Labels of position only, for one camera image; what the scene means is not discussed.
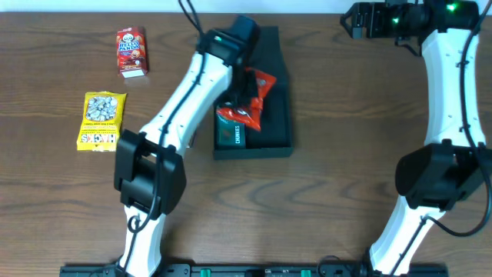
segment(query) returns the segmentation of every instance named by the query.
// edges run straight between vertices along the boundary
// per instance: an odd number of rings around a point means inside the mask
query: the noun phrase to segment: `yellow seed packet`
[[[126,94],[87,92],[77,150],[116,151]]]

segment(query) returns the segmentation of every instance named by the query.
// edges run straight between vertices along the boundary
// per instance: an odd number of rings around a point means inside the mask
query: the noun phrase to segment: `white background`
[[[487,0],[478,0],[481,8]],[[192,0],[197,12],[344,13],[356,0]],[[0,0],[0,12],[180,12],[177,0]]]

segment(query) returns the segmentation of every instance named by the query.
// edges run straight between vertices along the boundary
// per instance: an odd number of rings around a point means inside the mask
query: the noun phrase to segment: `wood surface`
[[[185,159],[188,187],[168,216],[166,256],[197,263],[359,259],[397,198],[394,170],[427,131],[427,74],[388,39],[353,40],[337,15],[253,15],[280,26],[291,77],[289,159],[212,159],[211,115]],[[233,15],[201,15],[204,29]],[[115,32],[147,29],[150,72],[117,76]],[[480,119],[492,137],[492,21],[480,36]],[[84,94],[128,93],[123,127],[138,131],[187,71],[196,31],[181,14],[0,14],[0,276],[58,276],[65,263],[105,263],[125,247],[114,153],[77,152]],[[442,222],[477,224],[484,188]],[[432,228],[414,261],[452,276],[489,276],[492,227],[467,239]]]

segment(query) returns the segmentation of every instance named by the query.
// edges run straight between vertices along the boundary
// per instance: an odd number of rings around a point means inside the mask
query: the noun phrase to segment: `green light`
[[[446,8],[448,11],[454,12],[454,10],[457,8],[457,5],[456,4],[446,5]]]

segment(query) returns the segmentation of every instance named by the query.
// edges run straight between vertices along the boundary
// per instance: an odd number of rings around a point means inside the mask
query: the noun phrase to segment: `black box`
[[[246,128],[246,149],[220,149],[214,116],[214,159],[283,158],[292,154],[291,104],[288,73],[278,38],[278,27],[261,27],[260,38],[250,60],[252,68],[277,78],[264,99],[261,132]]]

